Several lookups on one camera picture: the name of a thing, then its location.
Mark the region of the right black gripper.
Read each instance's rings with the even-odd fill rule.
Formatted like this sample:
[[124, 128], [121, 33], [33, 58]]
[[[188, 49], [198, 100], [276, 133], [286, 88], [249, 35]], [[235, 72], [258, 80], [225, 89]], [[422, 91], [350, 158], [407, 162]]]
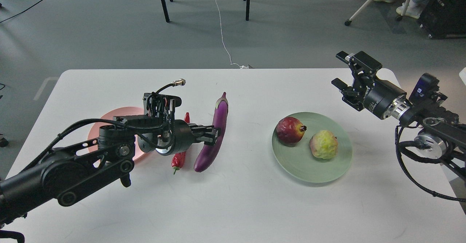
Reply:
[[390, 81], [376, 79], [382, 64], [364, 51], [348, 54], [340, 51], [336, 58], [344, 62], [353, 76], [353, 87], [367, 87], [363, 98], [361, 92], [348, 86], [339, 78], [331, 81], [342, 94], [342, 100], [357, 111], [363, 108], [380, 120], [394, 117], [397, 120], [407, 111], [406, 92]]

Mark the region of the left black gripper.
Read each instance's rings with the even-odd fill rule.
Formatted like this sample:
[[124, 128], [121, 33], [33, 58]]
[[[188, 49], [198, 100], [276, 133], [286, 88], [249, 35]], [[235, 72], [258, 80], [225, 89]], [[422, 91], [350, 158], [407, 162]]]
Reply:
[[174, 155], [178, 152], [185, 152], [193, 143], [204, 143], [214, 146], [217, 143], [218, 129], [214, 125], [189, 124], [183, 120], [175, 120], [173, 129], [169, 132], [168, 143], [159, 142], [157, 153], [163, 156]]

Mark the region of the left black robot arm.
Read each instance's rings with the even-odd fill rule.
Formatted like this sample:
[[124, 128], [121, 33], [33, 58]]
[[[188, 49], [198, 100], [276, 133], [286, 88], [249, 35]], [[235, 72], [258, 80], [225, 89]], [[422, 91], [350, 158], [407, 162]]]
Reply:
[[161, 93], [183, 85], [179, 79], [145, 93], [143, 114], [80, 120], [59, 133], [23, 170], [1, 181], [1, 227], [51, 199], [68, 207], [117, 179], [129, 187], [136, 147], [168, 156], [202, 142], [216, 155], [226, 130], [226, 95], [216, 103], [213, 123], [196, 125], [175, 119], [180, 97]]

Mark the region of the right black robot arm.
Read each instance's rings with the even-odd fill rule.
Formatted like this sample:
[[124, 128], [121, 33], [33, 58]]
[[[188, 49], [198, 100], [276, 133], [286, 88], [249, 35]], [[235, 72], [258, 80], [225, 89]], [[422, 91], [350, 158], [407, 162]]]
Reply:
[[338, 78], [332, 80], [342, 100], [357, 111], [368, 110], [380, 120], [394, 117], [398, 121], [395, 153], [408, 179], [433, 197], [464, 203], [465, 198], [447, 196], [419, 184], [402, 159], [405, 155], [415, 162], [443, 164], [465, 180], [465, 167], [453, 162], [465, 162], [465, 124], [459, 121], [458, 114], [442, 106], [447, 97], [439, 91], [438, 79], [424, 73], [408, 97], [404, 90], [376, 75], [382, 64], [364, 51], [340, 51], [336, 58], [348, 65], [354, 79], [351, 86]]

